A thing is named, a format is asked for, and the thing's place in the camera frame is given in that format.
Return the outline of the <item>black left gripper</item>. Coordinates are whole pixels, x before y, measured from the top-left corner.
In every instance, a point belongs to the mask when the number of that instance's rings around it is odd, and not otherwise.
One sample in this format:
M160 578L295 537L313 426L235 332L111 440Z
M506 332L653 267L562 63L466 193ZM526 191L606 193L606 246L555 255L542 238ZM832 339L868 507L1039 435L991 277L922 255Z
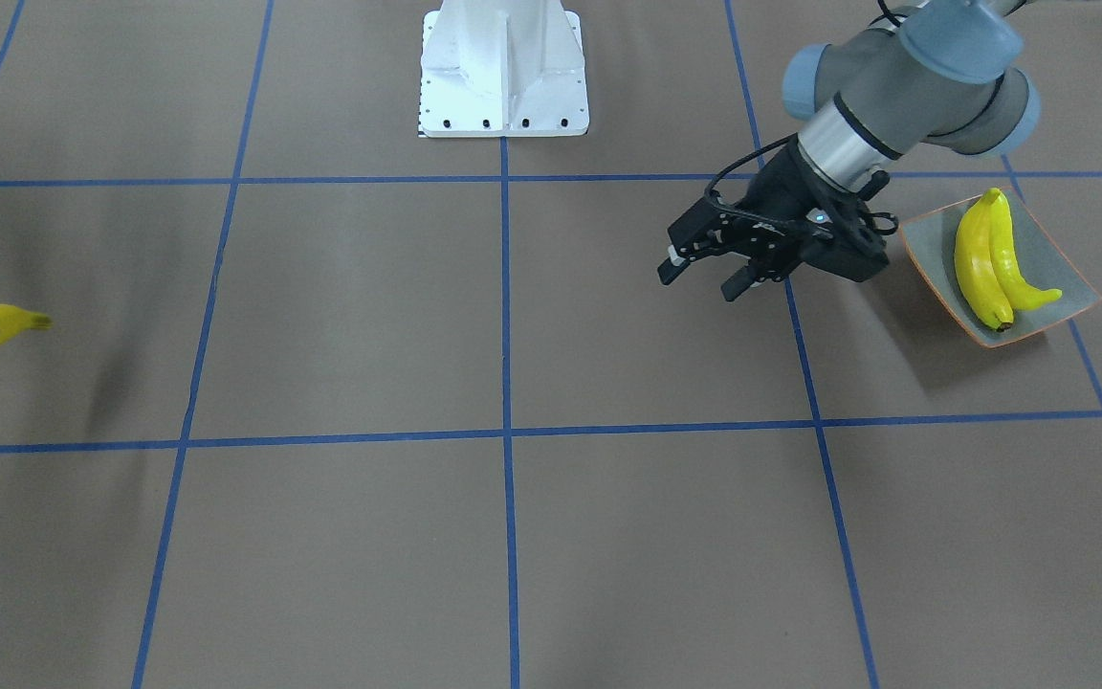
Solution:
M741 200L723 200L721 180L766 153L770 160ZM698 261L731 254L744 263L721 286L727 302L758 286L782 283L801 263L853 282L869 280L892 263L887 238L899 230L895 214L869 209L890 182L888 171L875 165L860 174L857 191L838 187L807 160L799 141L761 146L719 171L704 197L671 223L657 278L670 286Z

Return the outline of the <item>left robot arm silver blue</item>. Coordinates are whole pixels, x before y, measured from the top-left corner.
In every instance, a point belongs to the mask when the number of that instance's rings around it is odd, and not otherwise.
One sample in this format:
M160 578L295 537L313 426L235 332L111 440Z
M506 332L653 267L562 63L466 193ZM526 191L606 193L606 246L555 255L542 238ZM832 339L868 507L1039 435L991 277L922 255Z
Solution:
M721 287L731 301L801 265L853 282L879 274L899 222L869 203L893 163L920 144L1001 157L1035 130L1041 98L1015 65L1024 40L1009 23L1022 8L914 1L882 8L849 42L801 49L782 78L784 110L801 129L742 158L761 166L741 200L709 180L669 226L657 278L669 286L704 258L738 255Z

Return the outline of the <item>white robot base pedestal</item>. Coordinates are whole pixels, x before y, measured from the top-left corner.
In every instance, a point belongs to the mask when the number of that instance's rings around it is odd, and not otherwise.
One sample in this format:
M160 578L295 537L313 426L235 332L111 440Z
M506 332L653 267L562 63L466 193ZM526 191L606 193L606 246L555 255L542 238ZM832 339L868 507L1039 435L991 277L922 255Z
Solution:
M421 39L420 136L588 131L582 19L560 1L443 1Z

